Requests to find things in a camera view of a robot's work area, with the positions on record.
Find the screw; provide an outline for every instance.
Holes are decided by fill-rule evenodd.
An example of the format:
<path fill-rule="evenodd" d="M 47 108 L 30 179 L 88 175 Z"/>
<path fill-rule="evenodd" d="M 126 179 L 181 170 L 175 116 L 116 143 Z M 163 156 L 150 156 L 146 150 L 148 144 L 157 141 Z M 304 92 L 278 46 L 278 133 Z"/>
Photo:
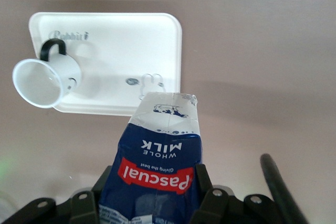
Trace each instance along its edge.
<path fill-rule="evenodd" d="M 215 195 L 215 196 L 217 196 L 217 197 L 223 195 L 222 191 L 218 190 L 218 189 L 213 190 L 212 194 Z"/>
<path fill-rule="evenodd" d="M 48 205 L 48 202 L 46 202 L 46 201 L 42 201 L 42 202 L 40 202 L 40 203 L 37 205 L 37 207 L 38 207 L 38 208 L 42 208 L 42 207 L 45 207 L 46 205 Z"/>
<path fill-rule="evenodd" d="M 258 196 L 252 196 L 251 201 L 256 204 L 262 203 L 262 200 Z"/>
<path fill-rule="evenodd" d="M 88 197 L 87 194 L 81 194 L 78 196 L 79 199 L 86 199 Z"/>

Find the white mug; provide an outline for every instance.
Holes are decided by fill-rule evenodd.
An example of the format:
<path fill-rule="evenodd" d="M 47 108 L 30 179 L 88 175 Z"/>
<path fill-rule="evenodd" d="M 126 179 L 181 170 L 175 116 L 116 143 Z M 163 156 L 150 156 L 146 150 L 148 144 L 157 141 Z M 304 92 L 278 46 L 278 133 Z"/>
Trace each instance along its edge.
<path fill-rule="evenodd" d="M 49 55 L 53 45 L 58 45 L 59 53 Z M 66 54 L 65 42 L 60 39 L 46 41 L 41 48 L 40 59 L 22 60 L 13 70 L 17 92 L 27 102 L 40 108 L 57 106 L 80 82 L 80 67 Z"/>

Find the milk carton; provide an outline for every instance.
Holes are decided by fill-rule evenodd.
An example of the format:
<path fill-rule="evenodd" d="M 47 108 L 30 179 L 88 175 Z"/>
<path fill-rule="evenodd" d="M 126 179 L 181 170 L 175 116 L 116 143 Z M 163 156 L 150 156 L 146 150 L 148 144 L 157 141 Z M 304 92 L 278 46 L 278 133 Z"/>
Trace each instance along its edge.
<path fill-rule="evenodd" d="M 197 100 L 148 93 L 118 144 L 99 201 L 100 223 L 188 223 L 199 208 L 195 165 L 202 159 Z"/>

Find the black rod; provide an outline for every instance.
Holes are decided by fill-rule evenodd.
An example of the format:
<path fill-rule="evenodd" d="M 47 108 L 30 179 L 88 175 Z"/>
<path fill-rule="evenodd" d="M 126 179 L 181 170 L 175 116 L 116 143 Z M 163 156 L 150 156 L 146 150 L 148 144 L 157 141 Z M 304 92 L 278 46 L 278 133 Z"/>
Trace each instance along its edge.
<path fill-rule="evenodd" d="M 308 224 L 283 181 L 279 169 L 269 154 L 260 158 L 261 168 L 273 200 L 284 224 Z"/>

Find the white tray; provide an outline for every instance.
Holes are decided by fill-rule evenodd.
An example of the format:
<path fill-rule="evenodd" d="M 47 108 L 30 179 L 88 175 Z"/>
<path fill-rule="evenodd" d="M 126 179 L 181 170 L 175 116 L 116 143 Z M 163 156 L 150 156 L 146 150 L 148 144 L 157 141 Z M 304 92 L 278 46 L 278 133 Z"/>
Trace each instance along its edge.
<path fill-rule="evenodd" d="M 180 91 L 182 29 L 170 14 L 36 13 L 29 31 L 36 57 L 60 38 L 82 70 L 58 111 L 131 116 L 147 92 Z"/>

